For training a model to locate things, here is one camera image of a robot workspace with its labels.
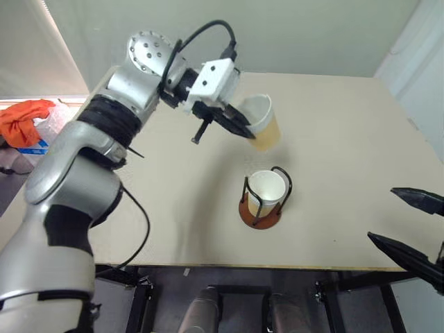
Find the wall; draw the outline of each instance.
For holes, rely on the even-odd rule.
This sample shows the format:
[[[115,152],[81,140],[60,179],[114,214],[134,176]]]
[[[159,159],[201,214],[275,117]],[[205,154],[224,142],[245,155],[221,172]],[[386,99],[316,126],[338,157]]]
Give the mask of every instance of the wall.
[[[0,1],[0,43],[0,99],[88,93],[42,1]]]
[[[186,38],[225,19],[238,40],[243,71],[372,76],[418,0],[47,0],[91,89],[125,57],[129,36]],[[226,32],[214,28],[185,50],[193,67],[219,56]]]
[[[375,77],[444,160],[444,0],[422,0]]]

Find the beige table top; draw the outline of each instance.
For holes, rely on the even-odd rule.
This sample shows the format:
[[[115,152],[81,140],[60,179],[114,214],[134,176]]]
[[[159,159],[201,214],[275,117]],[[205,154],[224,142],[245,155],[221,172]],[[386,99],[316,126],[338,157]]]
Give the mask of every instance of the beige table top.
[[[417,248],[435,260],[444,237],[438,216],[409,207],[391,187],[444,193],[443,165],[383,85],[373,78],[243,74],[234,101],[273,100],[282,140],[266,153],[161,104],[118,171],[151,219],[133,264],[397,270],[367,231]],[[254,230],[238,215],[245,175],[278,165],[294,188],[280,222]],[[22,191],[0,220],[0,248],[24,213]],[[146,224],[124,198],[90,231],[96,261],[117,264],[143,239]]]

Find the white paper cup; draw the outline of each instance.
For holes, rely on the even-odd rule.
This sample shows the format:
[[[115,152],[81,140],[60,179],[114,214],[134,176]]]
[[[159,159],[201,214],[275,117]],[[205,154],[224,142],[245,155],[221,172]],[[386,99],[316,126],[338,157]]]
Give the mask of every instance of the white paper cup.
[[[266,151],[279,142],[280,131],[273,111],[270,96],[250,96],[237,107],[250,122],[247,128],[256,136],[248,141],[258,151]]]
[[[284,197],[286,186],[284,179],[271,170],[256,171],[248,179],[253,192],[262,199],[262,209],[259,217],[267,216],[276,204]],[[259,201],[248,193],[248,210],[256,216]]]

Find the brown round base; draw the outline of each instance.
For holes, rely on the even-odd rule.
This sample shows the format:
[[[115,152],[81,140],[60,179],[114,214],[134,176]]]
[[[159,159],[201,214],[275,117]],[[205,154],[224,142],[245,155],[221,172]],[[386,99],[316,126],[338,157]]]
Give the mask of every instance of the brown round base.
[[[253,225],[255,222],[255,216],[253,216],[250,211],[248,210],[248,193],[244,194],[244,201],[239,203],[239,213],[241,215],[242,221],[245,222],[246,225],[249,227],[252,227],[254,229],[269,229],[273,227],[277,222],[280,220],[280,215],[277,215],[276,212],[280,208],[280,203],[278,203],[273,210],[264,217],[259,217],[256,224]]]

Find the silver robotic arm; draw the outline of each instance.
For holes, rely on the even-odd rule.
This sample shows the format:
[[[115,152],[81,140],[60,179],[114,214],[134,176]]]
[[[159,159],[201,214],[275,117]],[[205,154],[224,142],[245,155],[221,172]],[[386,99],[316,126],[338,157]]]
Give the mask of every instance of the silver robotic arm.
[[[122,184],[113,170],[125,164],[160,99],[183,103],[203,120],[195,143],[213,120],[254,137],[229,104],[239,78],[230,45],[228,57],[206,62],[198,74],[180,42],[171,47],[151,31],[130,38],[125,62],[109,70],[26,183],[26,215],[0,254],[0,332],[92,332],[95,266],[87,232],[118,205]]]

